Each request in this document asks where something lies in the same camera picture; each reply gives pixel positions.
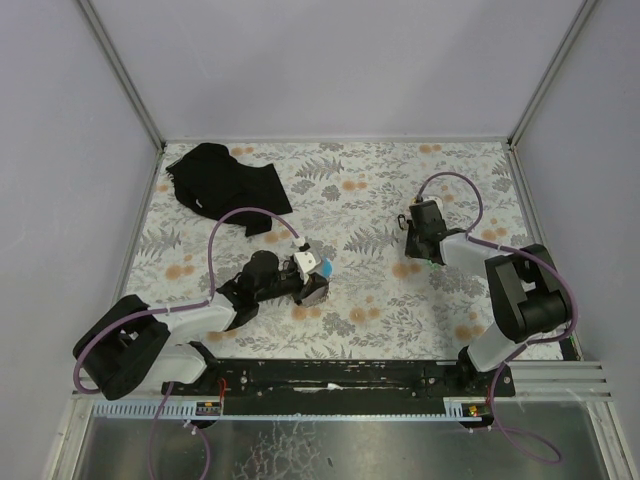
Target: black cloth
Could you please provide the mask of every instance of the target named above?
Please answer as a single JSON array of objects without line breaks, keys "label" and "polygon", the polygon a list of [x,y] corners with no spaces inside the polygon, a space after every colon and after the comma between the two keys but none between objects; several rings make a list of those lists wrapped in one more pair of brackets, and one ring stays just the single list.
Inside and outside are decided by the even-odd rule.
[{"label": "black cloth", "polygon": [[[258,207],[278,215],[291,204],[273,164],[248,167],[238,163],[224,145],[202,143],[167,167],[176,198],[199,215],[219,220],[240,207]],[[246,227],[247,237],[271,230],[271,217],[243,212],[227,219]]]}]

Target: enclosure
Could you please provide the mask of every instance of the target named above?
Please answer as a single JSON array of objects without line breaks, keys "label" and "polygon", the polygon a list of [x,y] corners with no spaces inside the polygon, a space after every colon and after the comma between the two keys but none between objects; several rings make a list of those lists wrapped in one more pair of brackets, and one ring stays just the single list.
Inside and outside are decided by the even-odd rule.
[{"label": "enclosure", "polygon": [[[455,361],[494,319],[484,279],[405,255],[397,217],[435,172],[478,186],[478,237],[546,245],[581,314],[571,339],[510,363],[516,395],[497,399],[505,424],[562,450],[561,466],[537,464],[497,431],[469,434],[455,416],[274,418],[203,430],[206,478],[638,478],[637,2],[28,0],[5,10],[7,478],[147,475],[151,417],[118,408],[156,408],[160,385],[105,406],[74,391],[71,351],[125,294],[161,305],[206,294],[215,222],[178,201],[166,167],[207,142],[242,165],[273,164],[293,210],[285,219],[333,266],[323,303],[281,298],[244,327],[201,332],[218,358]],[[458,179],[427,193],[455,227],[478,213]],[[218,282],[257,250],[287,255],[291,241],[275,222],[246,239],[222,228]],[[200,440],[158,425],[156,474],[200,478]]]}]

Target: cable clip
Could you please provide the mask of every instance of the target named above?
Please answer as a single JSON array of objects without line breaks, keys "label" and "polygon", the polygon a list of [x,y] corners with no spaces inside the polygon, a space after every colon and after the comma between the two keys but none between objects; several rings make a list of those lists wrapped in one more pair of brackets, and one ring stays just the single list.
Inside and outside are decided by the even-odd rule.
[{"label": "cable clip", "polygon": [[196,429],[198,427],[196,427],[195,425],[192,425],[189,420],[186,420],[184,422],[184,425],[182,425],[182,428],[189,428],[189,427],[193,427],[193,430],[191,430],[191,435],[195,435],[196,434]]}]

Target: gray leaf pattern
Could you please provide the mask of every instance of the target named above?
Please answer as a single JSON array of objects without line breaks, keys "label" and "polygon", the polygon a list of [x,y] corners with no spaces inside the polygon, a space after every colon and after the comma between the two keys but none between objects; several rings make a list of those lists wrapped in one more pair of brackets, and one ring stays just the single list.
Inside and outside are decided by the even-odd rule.
[{"label": "gray leaf pattern", "polygon": [[304,195],[309,191],[311,187],[315,187],[315,185],[315,183],[309,180],[300,180],[299,182],[293,184],[293,187],[291,187],[291,191],[299,193],[300,195]]},{"label": "gray leaf pattern", "polygon": [[339,337],[347,337],[352,333],[355,333],[356,327],[353,323],[347,322],[340,318],[335,312],[331,312],[322,319],[324,331],[329,335],[334,333]]},{"label": "gray leaf pattern", "polygon": [[349,238],[349,241],[344,245],[344,249],[363,253],[365,255],[374,255],[376,251],[380,253],[383,248],[393,246],[399,242],[394,229],[385,225],[384,230],[376,227],[359,228]]},{"label": "gray leaf pattern", "polygon": [[492,184],[493,189],[498,190],[499,192],[508,192],[512,185],[513,182],[507,177],[501,177]]},{"label": "gray leaf pattern", "polygon": [[467,275],[455,267],[438,268],[431,272],[429,282],[435,290],[446,293],[463,292],[470,297],[484,295],[484,285],[479,277]]},{"label": "gray leaf pattern", "polygon": [[328,187],[324,187],[321,196],[330,202],[336,202],[340,200],[340,190],[335,185],[329,185]]},{"label": "gray leaf pattern", "polygon": [[[167,146],[126,292],[149,303],[207,295],[207,243],[214,221],[175,199],[164,168],[195,144]],[[203,332],[220,357],[454,359],[493,321],[484,279],[404,256],[406,232],[396,222],[428,174],[470,176],[485,200],[476,235],[502,243],[531,243],[499,143],[254,143],[230,144],[233,156],[256,167],[273,163],[293,207],[285,219],[329,259],[330,293],[313,308],[288,297],[263,302],[257,318],[231,332]],[[444,203],[450,227],[466,228],[477,214],[470,189],[438,178],[429,195]],[[291,235],[278,222],[246,239],[223,226],[214,241],[216,285],[233,278],[257,250],[285,259]],[[523,358],[560,358],[555,345]]]},{"label": "gray leaf pattern", "polygon": [[309,160],[296,172],[296,177],[313,178],[317,180],[328,179],[333,173],[340,173],[344,170],[341,160]]}]

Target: metal frame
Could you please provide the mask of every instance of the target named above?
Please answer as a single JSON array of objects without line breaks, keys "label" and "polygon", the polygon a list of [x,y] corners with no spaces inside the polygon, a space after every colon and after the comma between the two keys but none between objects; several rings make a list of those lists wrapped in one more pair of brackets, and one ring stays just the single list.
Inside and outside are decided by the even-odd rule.
[{"label": "metal frame", "polygon": [[[561,362],[561,361],[514,361],[510,365],[516,396],[513,398],[496,398],[502,402],[578,402],[584,404],[592,418],[593,428],[598,439],[600,449],[605,459],[607,471],[612,479],[638,479],[636,467],[630,456],[629,448],[624,437],[620,435],[619,421],[611,398],[611,392],[606,382],[602,366],[599,362]],[[159,405],[159,393],[133,394],[131,399],[108,402],[105,407],[102,400],[93,400],[83,395],[72,397],[72,413],[66,429],[61,453],[55,468],[47,477],[49,480],[69,480],[73,478],[78,460],[82,453],[84,441],[89,433],[90,419],[98,416],[113,416],[114,418],[149,418],[154,412],[154,406]],[[208,400],[217,401],[212,396]],[[199,397],[184,397],[171,399],[173,406],[179,408],[192,405],[194,400],[203,401]],[[454,408],[458,402],[472,402],[473,398],[448,398],[448,405]],[[147,406],[147,410],[136,410],[135,405]],[[184,416],[184,412],[173,412]],[[167,418],[173,418],[169,412]],[[184,419],[191,419],[189,414]],[[358,420],[357,418],[343,418],[341,420]],[[447,418],[406,418],[387,417],[384,420],[396,421],[458,421],[455,412]]]},{"label": "metal frame", "polygon": [[511,135],[509,135],[510,145],[517,145],[522,138],[522,135],[531,122],[531,119],[535,115],[538,106],[546,96],[549,87],[553,83],[553,80],[556,78],[558,72],[560,71],[560,68],[567,59],[571,48],[580,36],[580,33],[584,29],[584,26],[587,24],[589,18],[591,18],[591,14],[599,3],[600,0],[584,0],[582,2],[582,5],[580,5],[578,12],[576,13],[575,17],[573,17],[571,25],[569,25],[569,28],[567,29],[567,33],[565,33],[564,37],[562,38],[562,41],[553,54],[551,62],[549,62],[549,66],[542,75],[542,79],[538,83],[538,86],[536,87],[531,100],[529,100],[524,113],[520,117],[520,120],[518,120],[518,123],[516,124],[516,127],[514,128]]},{"label": "metal frame", "polygon": [[57,462],[45,474],[47,480],[71,480],[78,466],[85,437],[92,418],[93,400],[71,398],[71,416],[60,445]]},{"label": "metal frame", "polygon": [[158,129],[155,121],[149,114],[147,107],[142,101],[140,94],[138,93],[138,89],[134,85],[133,81],[124,64],[122,63],[122,59],[118,54],[113,41],[109,37],[107,30],[98,15],[93,3],[91,0],[75,0],[76,5],[80,9],[84,19],[86,20],[87,26],[91,30],[91,33],[95,37],[98,42],[98,46],[102,53],[104,54],[109,67],[113,71],[114,75],[124,94],[126,95],[129,103],[133,107],[136,115],[140,119],[142,126],[144,127],[151,143],[155,145],[158,150],[162,150],[164,148],[164,138],[162,133]]},{"label": "metal frame", "polygon": [[156,155],[155,165],[153,167],[151,175],[149,175],[149,178],[147,180],[144,196],[136,215],[136,223],[134,224],[131,239],[129,240],[129,246],[127,247],[124,262],[120,270],[120,275],[118,276],[118,283],[116,284],[116,290],[113,295],[112,303],[120,300],[127,286],[127,281],[129,280],[129,275],[131,274],[131,267],[133,266],[133,259],[136,255],[136,252],[138,251],[140,234],[147,219],[147,214],[149,213],[149,205],[151,204],[151,199],[153,198],[153,191],[155,189],[156,182],[158,181],[158,176],[160,175],[160,171],[162,170],[162,155],[163,151],[158,151]]},{"label": "metal frame", "polygon": [[[106,31],[91,0],[75,0],[83,18],[96,38],[109,66],[116,76],[118,83],[123,89],[136,115],[144,126],[151,142],[161,153],[166,142],[159,131],[155,121],[151,117],[148,109],[144,105],[140,94],[134,85],[127,69],[124,67],[120,55]],[[398,141],[398,142],[473,142],[473,141],[500,141],[503,145],[505,156],[511,169],[514,180],[514,187],[518,199],[522,206],[523,217],[526,228],[531,237],[538,242],[546,244],[546,238],[542,227],[538,221],[535,205],[531,199],[531,192],[526,182],[520,159],[515,148],[522,138],[527,126],[534,117],[536,110],[544,99],[550,85],[557,76],[564,61],[569,55],[571,48],[575,44],[578,36],[594,12],[600,0],[584,0],[580,9],[576,13],[567,33],[563,37],[558,49],[553,55],[542,79],[531,97],[525,111],[519,119],[508,139],[504,138],[474,138],[474,137],[431,137],[431,138],[376,138],[376,141]],[[362,141],[371,141],[371,138],[362,138]],[[267,139],[255,139],[257,142],[264,142]],[[282,139],[280,141],[318,141],[327,142],[330,139]],[[145,197],[136,218],[136,226],[129,244],[126,259],[121,271],[115,298],[122,295],[129,277],[131,264],[135,255],[139,241],[139,233],[144,225],[149,203],[151,201],[153,188],[160,172],[160,160],[155,165],[153,174],[150,175],[147,184]],[[513,381],[517,394],[514,398],[498,398],[498,402],[536,402],[536,401],[571,401],[584,402],[586,408],[593,419],[593,426],[598,439],[600,449],[605,459],[606,468],[611,478],[615,479],[638,479],[638,473],[630,455],[628,445],[621,434],[620,422],[612,402],[611,391],[606,382],[606,378],[599,362],[565,362],[565,361],[516,361],[510,364]],[[160,394],[157,391],[137,392],[132,397],[158,402]],[[98,401],[84,395],[74,394],[70,400],[69,408],[65,418],[68,422],[63,422],[59,429],[58,440],[50,458],[52,468],[46,475],[47,479],[73,478],[80,458],[85,437],[89,431],[90,419],[94,411],[94,406]]]}]

